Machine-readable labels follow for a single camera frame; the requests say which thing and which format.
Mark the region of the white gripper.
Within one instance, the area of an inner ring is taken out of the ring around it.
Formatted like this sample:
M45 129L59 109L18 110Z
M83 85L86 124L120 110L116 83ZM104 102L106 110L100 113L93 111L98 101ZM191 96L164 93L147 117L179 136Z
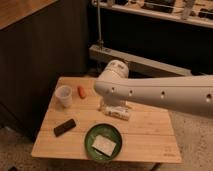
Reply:
M103 97L100 101L101 107L114 106L114 107L125 107L126 102L110 97Z

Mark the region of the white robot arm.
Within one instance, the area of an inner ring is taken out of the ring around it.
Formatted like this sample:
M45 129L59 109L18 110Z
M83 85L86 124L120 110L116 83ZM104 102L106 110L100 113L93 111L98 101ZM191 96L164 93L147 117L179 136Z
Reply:
M109 102L131 101L213 118L213 75L144 79L128 75L126 63L111 60L94 89Z

